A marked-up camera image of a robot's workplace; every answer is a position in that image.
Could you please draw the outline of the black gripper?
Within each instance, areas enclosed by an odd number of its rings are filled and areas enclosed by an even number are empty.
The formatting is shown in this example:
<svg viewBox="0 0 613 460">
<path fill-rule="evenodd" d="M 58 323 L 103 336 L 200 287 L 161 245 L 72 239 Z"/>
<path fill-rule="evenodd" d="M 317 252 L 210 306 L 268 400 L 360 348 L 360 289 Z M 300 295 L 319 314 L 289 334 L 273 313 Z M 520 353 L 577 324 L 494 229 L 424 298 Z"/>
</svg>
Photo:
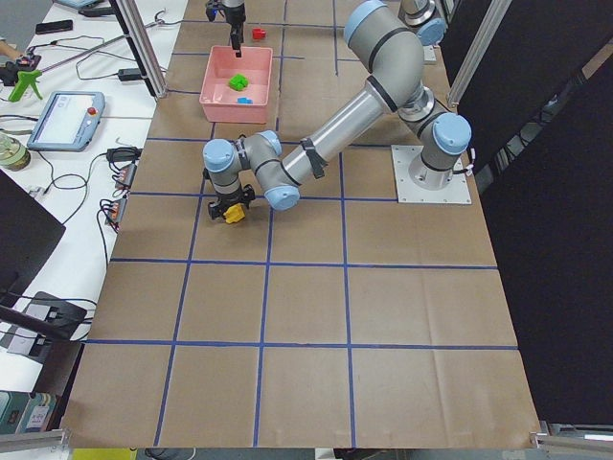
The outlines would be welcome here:
<svg viewBox="0 0 613 460">
<path fill-rule="evenodd" d="M 239 185 L 230 194 L 216 194 L 217 200 L 208 203 L 208 213 L 211 219 L 223 219 L 223 213 L 232 205 L 242 203 L 245 210 L 250 207 L 250 203 L 256 199 L 254 188 L 247 184 Z"/>
<path fill-rule="evenodd" d="M 221 14 L 230 25 L 230 42 L 237 58 L 242 57 L 241 45 L 244 42 L 244 23 L 246 9 L 243 0 L 210 0 L 206 3 L 205 13 L 210 22 Z"/>
</svg>

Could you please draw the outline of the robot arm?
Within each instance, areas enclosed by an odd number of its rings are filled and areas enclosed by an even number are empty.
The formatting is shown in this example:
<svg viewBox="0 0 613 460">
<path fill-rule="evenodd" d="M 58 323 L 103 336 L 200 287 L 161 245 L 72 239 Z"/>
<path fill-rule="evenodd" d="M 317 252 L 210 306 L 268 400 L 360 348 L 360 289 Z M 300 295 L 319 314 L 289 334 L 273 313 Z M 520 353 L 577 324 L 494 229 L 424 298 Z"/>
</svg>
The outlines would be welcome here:
<svg viewBox="0 0 613 460">
<path fill-rule="evenodd" d="M 203 149 L 203 175 L 216 200 L 211 219 L 240 221 L 255 198 L 239 174 L 251 171 L 269 205 L 284 211 L 295 206 L 299 188 L 324 176 L 329 161 L 379 118 L 396 113 L 422 143 L 408 169 L 409 180 L 427 191 L 445 188 L 471 140 L 469 122 L 450 112 L 422 82 L 424 53 L 420 37 L 381 1 L 365 1 L 350 15 L 344 40 L 369 72 L 363 88 L 289 154 L 272 130 L 235 141 L 211 140 Z"/>
<path fill-rule="evenodd" d="M 244 42 L 246 9 L 243 1 L 207 1 L 205 13 L 210 22 L 220 14 L 230 25 L 230 43 L 236 58 L 241 58 Z M 438 44 L 446 30 L 445 19 L 439 13 L 435 1 L 401 1 L 398 18 L 415 33 L 423 46 Z"/>
</svg>

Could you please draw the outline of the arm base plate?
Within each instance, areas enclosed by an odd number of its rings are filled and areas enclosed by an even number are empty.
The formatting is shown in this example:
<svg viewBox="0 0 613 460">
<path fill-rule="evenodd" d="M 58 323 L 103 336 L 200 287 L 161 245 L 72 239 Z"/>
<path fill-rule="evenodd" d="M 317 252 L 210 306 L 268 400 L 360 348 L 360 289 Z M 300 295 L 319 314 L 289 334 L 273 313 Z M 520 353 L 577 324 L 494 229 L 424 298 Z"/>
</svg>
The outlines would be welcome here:
<svg viewBox="0 0 613 460">
<path fill-rule="evenodd" d="M 464 173 L 437 172 L 421 158 L 422 146 L 391 145 L 397 201 L 401 204 L 470 205 Z"/>
</svg>

